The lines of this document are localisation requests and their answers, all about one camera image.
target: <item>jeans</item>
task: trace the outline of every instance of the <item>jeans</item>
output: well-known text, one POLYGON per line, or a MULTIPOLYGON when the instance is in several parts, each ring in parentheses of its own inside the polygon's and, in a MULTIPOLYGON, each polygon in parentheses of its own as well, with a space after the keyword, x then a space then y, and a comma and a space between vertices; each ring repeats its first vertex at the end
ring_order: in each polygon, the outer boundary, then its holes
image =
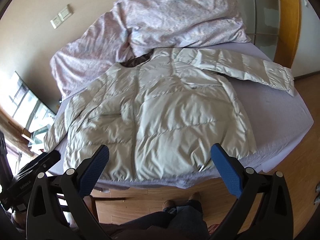
POLYGON ((201 203, 189 200, 185 206, 166 208, 122 224, 127 229, 148 229, 151 226, 178 230, 190 240, 207 240, 209 232, 203 221, 201 203))

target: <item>lavender bed sheet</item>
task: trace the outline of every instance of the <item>lavender bed sheet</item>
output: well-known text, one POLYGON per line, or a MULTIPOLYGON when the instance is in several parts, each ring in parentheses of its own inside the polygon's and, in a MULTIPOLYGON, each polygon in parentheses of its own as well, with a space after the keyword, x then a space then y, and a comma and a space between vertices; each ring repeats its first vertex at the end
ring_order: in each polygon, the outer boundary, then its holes
MULTIPOLYGON (((228 49, 270 60, 252 43, 229 42, 206 48, 228 49)), ((294 97, 291 97, 285 91, 275 90, 259 83, 234 78, 228 79, 247 112, 257 144, 257 152, 241 159, 240 162, 245 167, 253 167, 257 172, 268 172, 276 167, 309 131, 313 124, 311 114, 297 91, 295 91, 294 97)), ((71 98, 72 96, 63 101, 57 115, 64 111, 71 98)), ((50 169, 53 174, 63 173, 66 144, 67 136, 56 148, 61 153, 61 160, 50 169)), ((204 180, 217 177, 219 177, 219 173, 214 168, 172 179, 140 183, 98 180, 96 186, 100 189, 159 186, 188 188, 204 180)))

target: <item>puffer jacket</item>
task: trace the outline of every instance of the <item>puffer jacket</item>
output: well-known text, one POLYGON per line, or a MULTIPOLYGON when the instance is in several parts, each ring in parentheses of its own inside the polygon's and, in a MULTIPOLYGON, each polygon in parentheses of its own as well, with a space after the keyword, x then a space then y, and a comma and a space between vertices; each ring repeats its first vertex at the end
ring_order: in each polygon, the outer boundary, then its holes
POLYGON ((241 159, 256 152, 248 117, 225 74, 293 95, 290 69, 222 49, 155 49, 134 68, 114 64, 74 96, 45 136, 50 152, 68 133, 64 169, 101 144, 110 150, 102 179, 145 181, 213 167, 219 142, 241 159))

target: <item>wooden floor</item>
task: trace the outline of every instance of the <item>wooden floor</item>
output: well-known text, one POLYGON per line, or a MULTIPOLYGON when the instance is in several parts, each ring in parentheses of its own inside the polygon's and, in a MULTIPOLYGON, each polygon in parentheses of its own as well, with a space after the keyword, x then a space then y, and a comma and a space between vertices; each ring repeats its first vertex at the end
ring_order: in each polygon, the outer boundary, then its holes
MULTIPOLYGON (((280 170, 286 178, 294 215, 294 235, 297 235, 312 216, 316 197, 315 186, 320 181, 320 75, 295 83, 305 101, 314 125, 301 143, 271 173, 280 170)), ((185 201, 193 192, 202 197, 204 220, 208 226, 220 223, 228 213, 235 197, 230 195, 221 179, 210 179, 189 189, 161 187, 157 189, 111 190, 94 192, 95 196, 128 197, 126 201, 97 202, 100 223, 121 224, 129 220, 162 210, 165 200, 185 201)), ((242 229, 250 225, 258 208, 258 196, 242 229)))

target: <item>bed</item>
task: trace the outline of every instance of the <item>bed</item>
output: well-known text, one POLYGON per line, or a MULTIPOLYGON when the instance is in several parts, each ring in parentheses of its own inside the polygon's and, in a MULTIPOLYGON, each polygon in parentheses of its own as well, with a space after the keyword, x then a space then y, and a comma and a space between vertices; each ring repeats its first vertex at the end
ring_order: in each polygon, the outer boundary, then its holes
MULTIPOLYGON (((206 47, 208 49, 228 49, 231 51, 270 59, 252 43, 228 42, 206 47)), ((242 158, 240 162, 245 167, 252 167, 257 172, 268 172, 276 167, 302 140, 313 124, 313 119, 301 96, 295 91, 291 97, 285 91, 279 91, 251 81, 240 81, 228 78, 233 85, 244 109, 249 117, 254 132, 257 152, 242 158)), ((57 116, 65 109, 70 99, 66 98, 57 116)), ((65 137, 56 147, 61 154, 61 160, 49 171, 52 174, 62 174, 63 159, 67 145, 65 137)), ((145 182, 117 182, 98 180, 96 187, 126 189, 129 187, 159 187, 176 186, 188 188, 210 178, 219 177, 216 168, 196 174, 186 174, 170 179, 145 182)))

